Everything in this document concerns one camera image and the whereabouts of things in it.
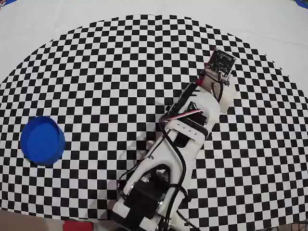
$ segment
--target blue container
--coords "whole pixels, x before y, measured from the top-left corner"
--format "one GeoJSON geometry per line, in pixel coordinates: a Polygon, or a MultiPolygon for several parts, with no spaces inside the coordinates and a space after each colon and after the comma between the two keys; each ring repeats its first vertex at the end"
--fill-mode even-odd
{"type": "Polygon", "coordinates": [[[296,2],[299,6],[308,9],[308,2],[306,2],[306,1],[304,1],[304,0],[295,0],[295,2],[296,2]]]}
{"type": "Polygon", "coordinates": [[[65,138],[54,120],[38,116],[24,127],[20,146],[28,160],[37,165],[51,166],[62,157],[65,138]]]}

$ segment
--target robotic arm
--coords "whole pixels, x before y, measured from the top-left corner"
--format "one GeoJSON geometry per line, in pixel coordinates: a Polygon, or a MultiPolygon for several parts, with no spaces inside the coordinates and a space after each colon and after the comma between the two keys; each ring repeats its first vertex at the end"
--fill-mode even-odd
{"type": "Polygon", "coordinates": [[[163,135],[126,172],[132,175],[112,209],[116,223],[129,231],[188,230],[176,211],[187,199],[196,155],[235,97],[229,81],[234,62],[233,56],[214,51],[200,78],[160,118],[163,135]]]}

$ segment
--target blue bowl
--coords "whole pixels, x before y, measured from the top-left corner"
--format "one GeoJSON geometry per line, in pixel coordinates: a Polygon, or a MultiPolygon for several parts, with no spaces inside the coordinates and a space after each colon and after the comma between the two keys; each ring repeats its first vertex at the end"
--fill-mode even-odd
{"type": "Polygon", "coordinates": [[[47,116],[38,116],[24,127],[20,146],[28,160],[51,166],[62,157],[65,138],[56,122],[47,116]]]}

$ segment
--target red object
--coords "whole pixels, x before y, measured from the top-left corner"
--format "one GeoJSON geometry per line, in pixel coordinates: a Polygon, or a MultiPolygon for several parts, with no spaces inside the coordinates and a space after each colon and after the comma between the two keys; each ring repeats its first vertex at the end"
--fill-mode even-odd
{"type": "Polygon", "coordinates": [[[202,85],[202,83],[203,83],[203,78],[197,79],[196,84],[197,84],[199,87],[202,85]]]}
{"type": "Polygon", "coordinates": [[[93,223],[66,220],[63,225],[63,231],[93,231],[93,223]]]}

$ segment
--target wire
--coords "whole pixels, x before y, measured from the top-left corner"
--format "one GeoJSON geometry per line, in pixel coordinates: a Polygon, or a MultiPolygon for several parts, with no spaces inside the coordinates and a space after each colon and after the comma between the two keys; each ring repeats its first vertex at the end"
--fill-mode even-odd
{"type": "Polygon", "coordinates": [[[186,117],[186,116],[189,116],[189,115],[192,115],[192,114],[196,114],[198,112],[203,112],[203,111],[201,109],[197,109],[197,110],[193,110],[193,111],[190,111],[190,112],[185,112],[185,113],[182,113],[182,114],[179,114],[179,115],[168,117],[167,119],[165,119],[165,121],[170,121],[170,120],[173,120],[173,119],[179,119],[179,118],[186,117]]]}
{"type": "Polygon", "coordinates": [[[194,224],[192,224],[187,218],[185,218],[182,213],[180,213],[179,211],[177,211],[177,214],[179,215],[179,217],[184,220],[186,223],[188,223],[190,226],[192,226],[194,229],[197,229],[199,231],[201,231],[198,227],[196,227],[194,224]]]}
{"type": "Polygon", "coordinates": [[[156,148],[161,144],[161,142],[164,140],[164,137],[160,140],[160,142],[154,147],[154,149],[150,152],[150,154],[147,154],[138,164],[135,164],[132,168],[130,168],[129,170],[127,170],[126,172],[124,172],[121,176],[120,176],[120,178],[119,178],[119,180],[118,180],[118,182],[117,182],[117,184],[116,184],[116,190],[119,192],[119,194],[120,194],[120,196],[123,198],[123,199],[125,199],[126,198],[126,195],[123,193],[123,190],[120,190],[120,181],[121,181],[121,179],[122,179],[122,177],[124,177],[125,175],[127,175],[128,173],[130,173],[130,172],[132,172],[133,170],[135,170],[140,164],[141,164],[141,162],[143,161],[143,160],[145,160],[146,158],[149,158],[151,155],[152,155],[152,153],[156,150],[156,148]]]}
{"type": "Polygon", "coordinates": [[[185,163],[185,160],[184,160],[184,157],[182,156],[181,152],[179,151],[179,149],[177,148],[177,146],[174,144],[174,142],[171,140],[171,138],[168,136],[168,134],[166,133],[165,131],[165,128],[164,128],[164,123],[163,123],[163,119],[164,119],[164,116],[160,117],[159,118],[159,126],[160,126],[160,129],[165,137],[165,139],[169,142],[169,144],[171,145],[171,147],[174,149],[174,151],[176,152],[176,154],[178,155],[180,161],[181,161],[181,164],[182,164],[182,173],[181,173],[181,176],[180,176],[180,179],[179,179],[179,182],[178,182],[178,187],[175,188],[172,196],[171,196],[171,199],[170,199],[170,202],[168,204],[168,208],[167,208],[167,211],[166,211],[166,216],[165,216],[165,221],[164,221],[164,227],[163,227],[163,230],[164,231],[168,231],[168,226],[169,226],[169,220],[170,220],[170,214],[171,214],[171,210],[172,210],[172,207],[173,207],[173,204],[174,204],[174,201],[180,191],[180,186],[182,185],[183,181],[184,181],[184,178],[185,178],[185,173],[186,173],[186,163],[185,163]]]}

